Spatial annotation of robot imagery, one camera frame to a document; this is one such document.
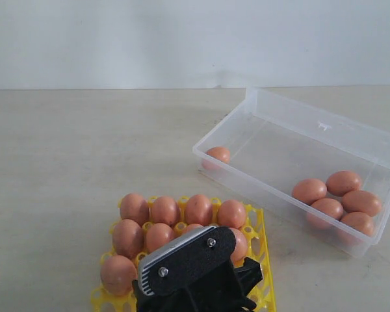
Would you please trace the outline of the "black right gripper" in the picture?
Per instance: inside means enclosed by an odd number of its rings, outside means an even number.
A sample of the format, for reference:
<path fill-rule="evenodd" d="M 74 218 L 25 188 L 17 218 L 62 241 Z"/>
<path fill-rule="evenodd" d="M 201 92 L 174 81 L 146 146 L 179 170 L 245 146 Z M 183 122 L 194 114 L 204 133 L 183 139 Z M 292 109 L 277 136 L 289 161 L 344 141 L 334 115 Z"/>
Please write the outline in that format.
<path fill-rule="evenodd" d="M 166 296 L 146 296 L 137 280 L 132 286 L 137 311 L 254 311 L 257 304 L 248 295 L 262 280 L 261 265 L 247 257 L 241 267 L 224 263 Z"/>

